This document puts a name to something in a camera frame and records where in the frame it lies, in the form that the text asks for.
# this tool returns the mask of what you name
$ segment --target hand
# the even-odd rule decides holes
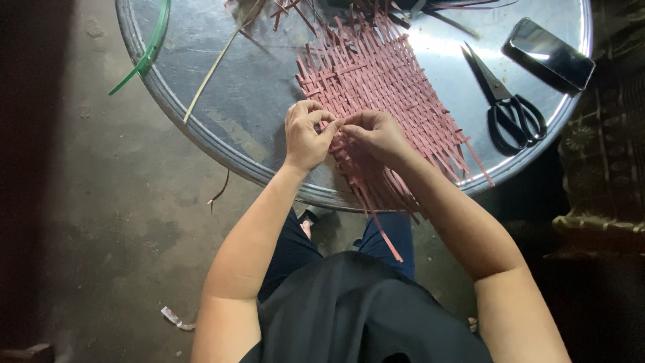
[[[327,127],[318,135],[313,128],[320,121],[327,121]],[[286,132],[286,158],[284,164],[305,174],[323,162],[333,135],[343,124],[331,112],[313,100],[298,101],[291,106],[284,118]]]
[[[341,132],[363,144],[375,158],[390,169],[394,169],[402,160],[415,154],[399,122],[387,112],[360,111],[344,119],[344,122]]]

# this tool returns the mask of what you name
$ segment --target dark pants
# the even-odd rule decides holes
[[[354,247],[358,248],[359,252],[385,262],[414,280],[414,250],[410,217],[401,213],[379,213],[377,216],[383,231],[403,258],[403,262],[398,262],[394,258],[373,217],[365,223],[365,232],[360,240],[354,242]],[[300,227],[298,217],[292,208],[284,221],[271,263],[257,295],[260,302],[264,302],[292,272],[321,259],[323,256]]]

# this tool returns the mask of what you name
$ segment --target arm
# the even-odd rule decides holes
[[[313,126],[331,121],[318,135]],[[284,165],[230,231],[202,292],[192,362],[239,362],[260,341],[256,298],[293,199],[304,177],[327,155],[342,123],[319,103],[300,101],[287,112]]]
[[[475,280],[480,331],[494,361],[570,362],[526,262],[502,225],[418,155],[392,115],[363,111],[345,124],[341,132],[401,176]]]

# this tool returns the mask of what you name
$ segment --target phone screen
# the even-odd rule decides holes
[[[583,90],[595,63],[555,35],[524,18],[516,26],[510,45],[548,68],[556,75]]]

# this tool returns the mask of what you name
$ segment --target black shirt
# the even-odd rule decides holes
[[[425,288],[363,253],[292,273],[258,314],[262,340],[242,363],[492,362]]]

